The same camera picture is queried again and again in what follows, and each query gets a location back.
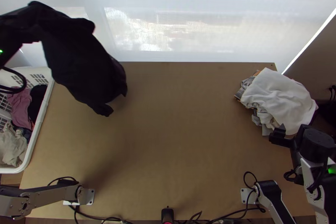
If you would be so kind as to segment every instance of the black cable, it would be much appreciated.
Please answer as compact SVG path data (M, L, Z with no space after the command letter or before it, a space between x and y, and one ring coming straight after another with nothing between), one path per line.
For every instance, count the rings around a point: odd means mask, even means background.
M58 180L61 180L61 179L72 179L73 181L77 181L77 180L75 180L73 177L69 177L69 176L66 176L66 177L60 177L60 178L56 178L56 179L54 179L52 182L50 182L50 183L48 184L48 186L51 185L53 182L58 181Z
M290 181L290 182L294 182L295 178L297 177L297 174L296 174L296 171L292 169L292 170L290 170L288 172L285 172L283 174L283 176L284 176L285 180Z
M247 174L251 174L251 175L254 177L254 179L255 179L255 183L258 182L258 180L257 180L257 178L255 177L255 175L254 175L252 172L250 172L250 171L245 172L244 175L243 175L244 184L247 186L247 188L249 188L249 189L251 189L251 190L255 190L254 188L250 187L250 186L246 183L245 177L246 177Z
M73 218L74 218L76 224L78 224L76 214L77 214L77 211L75 210L75 211L73 212Z
M259 210L259 211L262 212L262 213L266 213L266 210L263 209L262 207L260 207L260 205L257 205L257 207L254 207L254 208L248 208L248 207L249 207L249 198L250 198L251 194L252 194L253 192L255 192L256 190L255 190L255 188L252 188L251 186L249 186L249 185L246 183L245 177L246 177L247 174L251 174L251 175L254 177L254 179L255 179L254 184L258 182L256 176L255 176L252 172L247 171L247 172L244 173L244 175L243 175L244 184L245 184L249 189L251 189L249 195L247 196L245 209L237 210L237 211L234 211L234 212L232 212L232 213L226 214L226 215L221 216L221 217L219 217L219 218L216 218L216 219L213 219L213 220L211 220L211 221L208 221L206 224L212 224L212 223L214 223L214 222L216 222L216 221L219 221L219 220L225 220L225 219L227 219L227 220L238 220L238 219L242 219L242 218L245 217L247 211L251 211L251 210ZM228 218L229 216L232 216L232 215L234 215L234 214L241 213L241 212L244 212L244 213L243 213L242 216L240 216L240 217L236 217L236 218Z
M51 185L53 182L61 180L61 179L72 179L73 181L77 182L77 180L75 180L73 177L66 176L66 177L60 177L60 178L54 179L53 181L51 181L48 184L48 186ZM78 220L77 220L77 217L76 217L77 214L82 215L82 216L84 216L86 218L89 218L89 219L93 219L93 220L97 220L97 221L102 221L102 224L105 221L121 221L121 222L126 223L126 224L133 224L130 221L122 220L120 218L113 217L113 216L112 217L107 217L107 218L101 218L101 217L95 217L95 216L91 216L91 215L85 214L85 213L82 213L82 212L79 211L79 206L76 206L75 208L73 206L69 206L69 207L74 211L73 218L74 218L76 224L78 224Z
M224 215L224 216L221 216L221 217L219 217L219 218L216 218L216 219L214 219L214 220L209 221L207 224L212 224L212 223L214 223L214 222L216 222L216 221L219 221L219 220L225 220L225 219L227 219L227 220L239 220L239 219L244 218L245 215L246 215L246 213L247 213L247 211L250 211L250 210L259 210L259 211L262 212L262 213L266 213L266 210L263 209L263 208L261 208L259 205L257 205L257 207L254 207L254 208L248 208L248 206L249 206L249 197L250 197L250 195L251 195L253 192L254 192L254 191L251 191L251 192L249 193L249 195L247 196L246 207L245 207L245 209L237 210L237 211L234 211L234 212L232 212L232 213L226 214L226 215ZM237 213L241 213L241 212L244 212L244 213L243 213L243 215L240 216L240 217L236 217L236 218L228 218L228 217L231 216L231 215L234 215L234 214L237 214Z
M5 67L5 66L3 66L0 69L3 69L5 71L7 71L7 72L15 74L22 81L22 86L19 87L19 88L6 87L6 86L3 86L3 85L0 85L0 92L1 93L4 93L4 94L17 94L19 92L22 92L26 88L26 86L27 86L27 80L26 80L25 76L23 76L21 73L18 73L17 71L15 71L13 69L10 69L8 67Z
M310 192L310 193L313 193L313 191L320 185L320 182L321 182L321 179L324 175L324 172L326 171L327 169L327 166L328 166L328 159L326 159L326 161L323 162L323 167L322 169L320 170L318 176L316 177L314 183L312 183L308 188L307 190Z
M330 88L328 88L328 90L330 91L330 98L329 98L329 100L331 100L332 97L333 97L333 89L330 87Z
M335 96L336 96L336 86L335 85L332 85L331 88L333 89L333 100L335 99Z
M96 216L92 216L92 215L88 215L86 213L82 213L81 211L79 211L79 206L76 206L76 208L74 208L73 206L69 206L72 210L74 210L76 213L78 213L79 215L82 215L86 218L89 218L89 219L92 219L92 220L96 220L96 221L103 221L103 223L105 221L121 221L121 222L124 222L126 224L133 224L131 223L130 221L127 221L127 220L122 220L118 217L107 217L107 218L101 218L101 217L96 217Z
M190 219L186 222L186 224L190 224L191 221L195 222L197 221L202 215L202 211L195 213L193 216L190 217Z

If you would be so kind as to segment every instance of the wooden table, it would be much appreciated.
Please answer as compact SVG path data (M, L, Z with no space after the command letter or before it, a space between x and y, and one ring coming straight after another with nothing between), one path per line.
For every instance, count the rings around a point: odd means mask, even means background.
M271 63L124 63L129 93L108 118L55 85L21 188L73 176L96 190L96 216L158 220L166 206L176 219L202 210L214 219L244 208L243 173L274 179L294 216L313 215L301 186L287 182L289 150L272 145L235 101L241 80ZM31 217L72 219L61 202ZM247 218L269 217L252 211Z

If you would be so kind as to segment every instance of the folded clothes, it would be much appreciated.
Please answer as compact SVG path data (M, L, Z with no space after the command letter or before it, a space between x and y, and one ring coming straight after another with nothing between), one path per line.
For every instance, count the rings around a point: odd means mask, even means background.
M284 124L286 134L295 134L301 124L309 124L317 108L301 83L268 68L253 79L240 102L257 109L261 124L267 128Z

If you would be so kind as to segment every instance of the white curtain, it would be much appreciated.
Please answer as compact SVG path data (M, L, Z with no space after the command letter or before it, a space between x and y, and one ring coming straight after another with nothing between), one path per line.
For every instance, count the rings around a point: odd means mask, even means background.
M0 13L30 1L1 0ZM336 0L38 1L94 21L120 61L275 62L280 72L336 7ZM45 64L39 44L22 52Z

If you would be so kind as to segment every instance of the white laundry basket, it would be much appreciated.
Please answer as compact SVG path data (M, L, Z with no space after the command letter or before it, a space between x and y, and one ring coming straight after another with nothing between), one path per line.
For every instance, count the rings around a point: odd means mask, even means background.
M54 85L54 80L51 77L51 71L48 67L16 67L13 68L13 70L25 76L25 78L27 79L27 88L31 89L36 85L42 84L47 84L48 87L47 91L45 92L45 97L42 101L41 108L36 119L35 127L31 135L26 155L22 164L19 167L11 167L8 165L0 164L0 174L19 173L28 166ZM7 87L22 86L22 80L12 73L0 70L0 84ZM11 121L11 109L11 106L7 102L7 95L0 93L0 130L3 129L6 122Z

